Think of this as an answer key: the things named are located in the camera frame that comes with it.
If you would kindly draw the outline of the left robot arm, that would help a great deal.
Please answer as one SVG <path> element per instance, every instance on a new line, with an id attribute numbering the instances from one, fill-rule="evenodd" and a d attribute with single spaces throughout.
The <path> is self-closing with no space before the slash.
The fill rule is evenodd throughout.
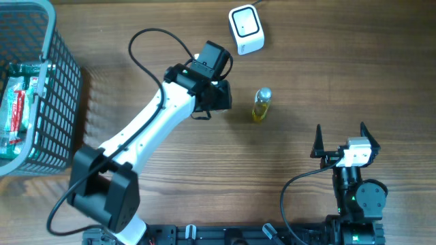
<path id="1" fill-rule="evenodd" d="M 137 215 L 138 177 L 145 163 L 172 130 L 197 112 L 206 119 L 232 106 L 226 76 L 232 55 L 208 41 L 198 56 L 169 67 L 149 104 L 99 148 L 82 147 L 74 155 L 68 204 L 96 221 L 82 229 L 98 231 L 110 244 L 139 244 L 147 233 Z"/>

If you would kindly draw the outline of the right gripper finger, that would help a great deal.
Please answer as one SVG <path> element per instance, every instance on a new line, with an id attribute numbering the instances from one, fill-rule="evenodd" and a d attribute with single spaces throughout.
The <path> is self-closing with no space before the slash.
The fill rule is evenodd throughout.
<path id="1" fill-rule="evenodd" d="M 379 143 L 375 140 L 375 138 L 370 134 L 369 130 L 367 129 L 367 126 L 365 125 L 364 122 L 360 123 L 360 135 L 362 137 L 366 137 L 371 145 L 371 148 L 373 150 L 380 150 L 381 146 L 379 145 Z"/>
<path id="2" fill-rule="evenodd" d="M 323 137 L 322 137 L 322 128 L 321 128 L 321 125 L 318 124 L 316 127 L 315 140 L 313 143 L 310 157 L 311 158 L 322 158 L 325 156 L 326 156 L 326 152 L 324 151 L 324 141 L 323 141 Z"/>

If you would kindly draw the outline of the green 3M product package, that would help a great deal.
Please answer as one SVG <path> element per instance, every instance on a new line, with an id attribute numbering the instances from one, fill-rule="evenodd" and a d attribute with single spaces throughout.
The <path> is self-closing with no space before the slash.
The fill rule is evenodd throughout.
<path id="1" fill-rule="evenodd" d="M 2 159 L 13 160 L 24 148 L 41 67 L 37 63 L 9 67 L 1 100 Z"/>

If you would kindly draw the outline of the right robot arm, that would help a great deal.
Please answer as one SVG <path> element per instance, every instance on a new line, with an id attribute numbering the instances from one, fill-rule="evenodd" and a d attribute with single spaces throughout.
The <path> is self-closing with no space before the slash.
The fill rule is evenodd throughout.
<path id="1" fill-rule="evenodd" d="M 328 215 L 323 222 L 322 239 L 325 244 L 385 244 L 383 209 L 388 188 L 375 179 L 364 180 L 361 169 L 372 164 L 381 146 L 360 124 L 360 136 L 350 137 L 335 151 L 324 149 L 321 126 L 318 125 L 311 157 L 321 160 L 321 168 L 332 170 L 337 215 Z"/>

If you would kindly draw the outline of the small yellow oil bottle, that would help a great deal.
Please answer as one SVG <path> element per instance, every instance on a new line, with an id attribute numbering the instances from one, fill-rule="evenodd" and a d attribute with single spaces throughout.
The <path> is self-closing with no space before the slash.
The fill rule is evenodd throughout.
<path id="1" fill-rule="evenodd" d="M 272 101 L 272 91 L 268 87 L 261 88 L 254 98 L 252 117 L 255 122 L 262 122 Z"/>

